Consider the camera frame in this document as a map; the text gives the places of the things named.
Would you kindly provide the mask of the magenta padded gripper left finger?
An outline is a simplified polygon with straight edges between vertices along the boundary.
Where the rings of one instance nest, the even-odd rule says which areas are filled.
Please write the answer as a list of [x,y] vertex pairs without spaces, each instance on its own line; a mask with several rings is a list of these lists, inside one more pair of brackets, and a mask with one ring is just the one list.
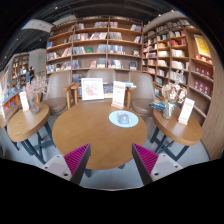
[[90,154],[90,144],[85,144],[65,156],[54,156],[42,166],[42,169],[79,185]]

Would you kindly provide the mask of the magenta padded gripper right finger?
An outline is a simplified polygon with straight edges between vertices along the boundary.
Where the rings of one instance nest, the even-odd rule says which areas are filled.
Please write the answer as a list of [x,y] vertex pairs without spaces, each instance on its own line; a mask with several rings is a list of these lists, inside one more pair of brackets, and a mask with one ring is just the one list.
[[167,154],[156,154],[135,143],[132,144],[132,155],[143,185],[148,185],[182,169]]

